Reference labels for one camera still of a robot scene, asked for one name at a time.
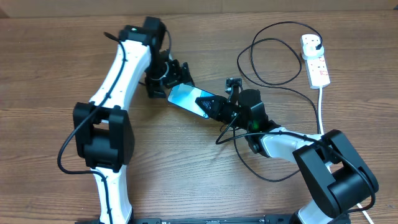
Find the white charger plug adapter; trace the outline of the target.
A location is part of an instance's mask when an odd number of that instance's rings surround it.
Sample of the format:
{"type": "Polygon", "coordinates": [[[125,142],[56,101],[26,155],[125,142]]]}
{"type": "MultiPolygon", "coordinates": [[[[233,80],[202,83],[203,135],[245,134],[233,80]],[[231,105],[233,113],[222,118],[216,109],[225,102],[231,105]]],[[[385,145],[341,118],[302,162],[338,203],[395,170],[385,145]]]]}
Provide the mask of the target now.
{"type": "Polygon", "coordinates": [[[302,58],[304,60],[313,60],[316,58],[320,58],[324,54],[324,47],[321,46],[317,49],[317,44],[305,44],[302,46],[302,58]]]}

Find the blue Galaxy smartphone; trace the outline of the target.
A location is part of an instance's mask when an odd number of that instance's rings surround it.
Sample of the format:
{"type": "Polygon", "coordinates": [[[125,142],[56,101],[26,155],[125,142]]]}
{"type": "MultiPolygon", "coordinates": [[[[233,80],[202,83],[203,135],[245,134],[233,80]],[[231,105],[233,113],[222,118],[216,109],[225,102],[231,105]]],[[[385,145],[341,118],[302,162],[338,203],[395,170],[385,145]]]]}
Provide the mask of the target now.
{"type": "Polygon", "coordinates": [[[169,103],[208,119],[209,116],[195,103],[198,97],[207,96],[213,96],[213,94],[197,87],[181,83],[171,89],[167,100],[169,103]]]}

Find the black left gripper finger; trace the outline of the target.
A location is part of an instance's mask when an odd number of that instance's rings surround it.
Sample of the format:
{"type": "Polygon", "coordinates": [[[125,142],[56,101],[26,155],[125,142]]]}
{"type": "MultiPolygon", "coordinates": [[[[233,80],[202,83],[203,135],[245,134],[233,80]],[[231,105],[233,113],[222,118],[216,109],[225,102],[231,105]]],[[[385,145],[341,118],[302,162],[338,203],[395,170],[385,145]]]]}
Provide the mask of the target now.
{"type": "Polygon", "coordinates": [[[189,86],[195,86],[187,62],[182,64],[182,83],[189,86]]]}
{"type": "Polygon", "coordinates": [[[167,96],[161,86],[147,84],[146,90],[149,98],[166,98],[167,96]]]}

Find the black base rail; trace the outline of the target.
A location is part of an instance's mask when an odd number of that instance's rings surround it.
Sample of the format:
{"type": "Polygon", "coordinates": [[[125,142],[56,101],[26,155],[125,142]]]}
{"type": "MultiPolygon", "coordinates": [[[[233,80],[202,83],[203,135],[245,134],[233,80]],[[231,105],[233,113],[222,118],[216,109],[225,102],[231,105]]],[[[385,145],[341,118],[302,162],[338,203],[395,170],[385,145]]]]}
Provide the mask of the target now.
{"type": "Polygon", "coordinates": [[[351,223],[349,215],[342,214],[336,219],[321,220],[308,219],[301,220],[299,215],[294,213],[292,215],[265,215],[263,217],[239,217],[239,218],[186,218],[186,219],[171,219],[162,220],[160,218],[137,218],[130,219],[127,224],[321,224],[321,223],[351,223]]]}

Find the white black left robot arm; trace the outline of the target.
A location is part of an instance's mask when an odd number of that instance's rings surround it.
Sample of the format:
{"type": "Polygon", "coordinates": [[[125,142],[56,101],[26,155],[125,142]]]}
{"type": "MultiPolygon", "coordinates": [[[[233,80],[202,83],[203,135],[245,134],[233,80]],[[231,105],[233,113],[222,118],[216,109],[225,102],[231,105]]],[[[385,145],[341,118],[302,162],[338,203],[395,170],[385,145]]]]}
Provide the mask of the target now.
{"type": "Polygon", "coordinates": [[[165,89],[194,84],[187,63],[170,57],[161,46],[168,30],[156,17],[147,17],[141,27],[126,25],[117,37],[114,62],[98,91],[88,103],[73,109],[77,154],[94,175],[101,214],[95,223],[132,223],[132,205],[127,194],[126,169],[134,151],[134,134],[128,110],[141,78],[149,98],[165,98],[165,89]]]}

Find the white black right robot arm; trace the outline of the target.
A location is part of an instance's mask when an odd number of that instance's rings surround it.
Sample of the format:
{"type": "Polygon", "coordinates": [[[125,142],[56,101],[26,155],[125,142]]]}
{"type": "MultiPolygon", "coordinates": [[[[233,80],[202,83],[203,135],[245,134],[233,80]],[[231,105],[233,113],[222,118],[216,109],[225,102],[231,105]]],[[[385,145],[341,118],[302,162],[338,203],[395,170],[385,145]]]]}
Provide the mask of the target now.
{"type": "Polygon", "coordinates": [[[196,104],[210,117],[242,135],[256,154],[296,163],[312,201],[284,223],[349,223],[349,214],[370,209],[379,185],[375,175],[339,130],[306,135],[289,131],[266,115],[259,90],[202,96],[196,104]]]}

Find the white power strip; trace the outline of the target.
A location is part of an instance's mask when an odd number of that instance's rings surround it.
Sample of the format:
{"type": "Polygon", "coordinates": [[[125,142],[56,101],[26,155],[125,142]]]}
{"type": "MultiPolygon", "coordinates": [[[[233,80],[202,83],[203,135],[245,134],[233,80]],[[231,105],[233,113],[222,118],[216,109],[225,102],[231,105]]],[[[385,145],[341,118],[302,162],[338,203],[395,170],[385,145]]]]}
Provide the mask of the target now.
{"type": "MultiPolygon", "coordinates": [[[[305,44],[320,45],[320,37],[315,34],[304,34],[300,38],[301,46],[305,44]]],[[[323,56],[313,60],[304,60],[307,71],[308,82],[311,89],[319,89],[330,84],[330,77],[326,65],[326,60],[323,56]]]]}

